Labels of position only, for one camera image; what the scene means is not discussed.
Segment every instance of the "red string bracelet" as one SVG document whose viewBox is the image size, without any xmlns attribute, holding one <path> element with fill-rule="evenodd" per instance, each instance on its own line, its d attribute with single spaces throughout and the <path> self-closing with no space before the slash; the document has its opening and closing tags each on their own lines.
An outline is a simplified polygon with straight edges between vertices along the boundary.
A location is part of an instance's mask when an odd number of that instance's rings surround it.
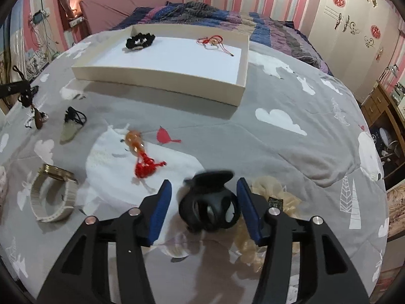
<svg viewBox="0 0 405 304">
<path fill-rule="evenodd" d="M 205 45 L 210 43 L 212 46 L 220 46 L 221 49 L 226 52 L 227 54 L 230 54 L 232 57 L 234 54 L 230 53 L 228 50 L 225 49 L 223 42 L 223 37 L 220 35 L 213 35 L 211 37 L 202 37 L 197 40 L 197 43 Z"/>
<path fill-rule="evenodd" d="M 149 175 L 152 175 L 157 167 L 163 167 L 167 163 L 162 161 L 160 163 L 155 163 L 155 160 L 148 157 L 148 155 L 144 151 L 140 151 L 138 153 L 138 161 L 135 165 L 135 175 L 138 178 L 145 178 Z"/>
</svg>

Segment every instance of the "metal screw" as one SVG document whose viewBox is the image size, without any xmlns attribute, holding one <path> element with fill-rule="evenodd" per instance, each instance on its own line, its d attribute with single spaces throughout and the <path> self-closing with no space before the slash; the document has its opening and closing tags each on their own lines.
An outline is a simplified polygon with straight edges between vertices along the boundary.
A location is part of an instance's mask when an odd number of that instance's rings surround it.
<svg viewBox="0 0 405 304">
<path fill-rule="evenodd" d="M 316 225 L 321 225 L 321 224 L 323 223 L 322 217 L 319 217 L 319 216 L 312 217 L 312 221 L 313 221 Z"/>
<path fill-rule="evenodd" d="M 140 214 L 140 209 L 139 208 L 131 208 L 131 209 L 129 209 L 128 213 L 131 216 L 138 216 Z"/>
<path fill-rule="evenodd" d="M 269 208 L 269 214 L 273 215 L 273 216 L 278 216 L 278 215 L 280 215 L 280 209 L 278 209 L 276 207 L 271 207 L 271 208 Z"/>
<path fill-rule="evenodd" d="M 86 222 L 87 225 L 92 225 L 97 221 L 97 218 L 94 216 L 89 216 L 84 221 Z"/>
</svg>

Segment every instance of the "wardrobe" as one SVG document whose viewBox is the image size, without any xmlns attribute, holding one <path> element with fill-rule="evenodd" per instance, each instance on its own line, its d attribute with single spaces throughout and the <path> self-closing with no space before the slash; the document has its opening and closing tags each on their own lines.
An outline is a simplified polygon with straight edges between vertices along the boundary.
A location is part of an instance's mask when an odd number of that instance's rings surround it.
<svg viewBox="0 0 405 304">
<path fill-rule="evenodd" d="M 363 102 L 390 64 L 399 20 L 386 0 L 320 0 L 309 41 Z"/>
</svg>

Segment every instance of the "gold watch case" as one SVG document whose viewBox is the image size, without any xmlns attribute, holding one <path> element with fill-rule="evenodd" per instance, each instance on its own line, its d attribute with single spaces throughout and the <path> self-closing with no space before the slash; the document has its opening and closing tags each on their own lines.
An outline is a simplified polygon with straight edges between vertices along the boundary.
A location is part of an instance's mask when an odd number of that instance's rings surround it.
<svg viewBox="0 0 405 304">
<path fill-rule="evenodd" d="M 46 163 L 42 165 L 42 167 L 39 169 L 39 172 L 47 174 L 49 177 L 60 181 L 67 181 L 68 179 L 76 181 L 76 179 L 74 178 L 74 173 Z"/>
</svg>

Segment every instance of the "polar bear print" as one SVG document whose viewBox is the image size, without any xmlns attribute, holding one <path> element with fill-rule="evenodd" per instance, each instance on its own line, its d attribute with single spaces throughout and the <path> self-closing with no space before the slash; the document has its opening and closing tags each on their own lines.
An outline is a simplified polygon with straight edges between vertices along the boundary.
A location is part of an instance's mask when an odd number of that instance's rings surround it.
<svg viewBox="0 0 405 304">
<path fill-rule="evenodd" d="M 358 136 L 358 154 L 360 156 L 360 169 L 372 181 L 383 177 L 381 161 L 375 149 L 374 141 L 370 134 L 363 131 Z"/>
<path fill-rule="evenodd" d="M 176 231 L 172 227 L 171 234 L 168 234 L 170 221 L 178 212 L 177 193 L 183 186 L 184 179 L 192 178 L 201 172 L 203 167 L 194 156 L 145 142 L 148 156 L 156 162 L 166 161 L 167 165 L 158 168 L 149 177 L 136 178 L 134 168 L 137 157 L 123 141 L 128 129 L 129 125 L 124 129 L 113 129 L 109 126 L 107 131 L 99 136 L 86 160 L 86 181 L 93 193 L 123 213 L 131 207 L 139 206 L 146 196 L 156 194 L 162 182 L 168 179 L 173 189 L 172 200 L 160 237 L 155 242 L 155 245 L 162 244 L 185 230 L 185 225 L 184 229 Z"/>
</svg>

